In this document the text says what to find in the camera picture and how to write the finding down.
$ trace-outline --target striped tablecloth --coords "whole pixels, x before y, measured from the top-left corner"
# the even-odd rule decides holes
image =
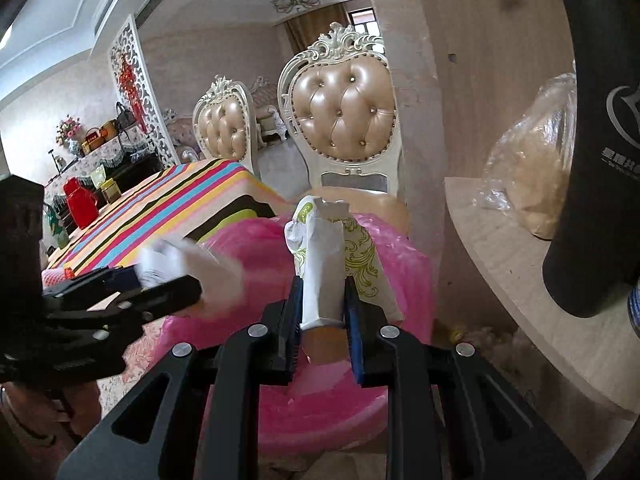
[[[151,237],[173,235],[207,240],[229,223],[273,217],[291,209],[244,166],[229,160],[203,160],[174,166],[126,192],[70,244],[56,250],[49,268],[76,274],[99,267],[129,266],[138,247]]]

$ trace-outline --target bread in plastic bag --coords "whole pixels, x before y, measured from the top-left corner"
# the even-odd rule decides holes
[[[550,240],[569,183],[576,113],[575,74],[547,81],[492,149],[474,203],[513,214],[532,234]]]
[[[430,342],[436,310],[428,258],[377,216],[354,217],[376,245],[405,316],[402,328],[422,343]],[[152,363],[181,341],[197,348],[222,344],[233,332],[257,322],[268,303],[288,297],[295,274],[284,237],[284,225],[290,220],[290,215],[243,220],[220,229],[207,241],[208,249],[242,263],[244,298],[217,320],[168,316]],[[313,365],[300,356],[289,386],[260,388],[260,452],[278,456],[366,442],[386,427],[386,402],[386,388],[362,389],[356,384],[348,360]]]

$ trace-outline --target red hanging decoration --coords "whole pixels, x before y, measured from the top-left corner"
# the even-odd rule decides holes
[[[124,52],[120,54],[120,59],[120,75],[118,76],[118,85],[120,86],[120,91],[127,96],[129,106],[131,106],[131,111],[138,121],[138,124],[140,124],[140,129],[142,129],[142,131],[146,133],[146,124],[143,119],[142,101],[140,100],[138,90],[136,89],[136,74],[133,72],[133,68],[127,61]]]

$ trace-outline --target wooden shelf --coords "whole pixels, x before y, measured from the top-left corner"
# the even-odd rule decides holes
[[[589,319],[560,309],[542,281],[549,242],[537,239],[500,211],[474,206],[478,185],[474,178],[446,178],[447,205],[464,247],[494,294],[582,393],[620,416],[636,418],[640,338],[626,312],[630,287],[621,287],[607,307]]]

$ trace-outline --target window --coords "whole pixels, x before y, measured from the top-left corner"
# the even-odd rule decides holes
[[[378,20],[376,20],[376,14],[373,12],[372,7],[350,12],[349,20],[351,21],[351,25],[356,29],[356,32],[367,32],[374,36],[381,36]],[[380,54],[385,53],[385,48],[382,45],[374,45],[373,50]]]

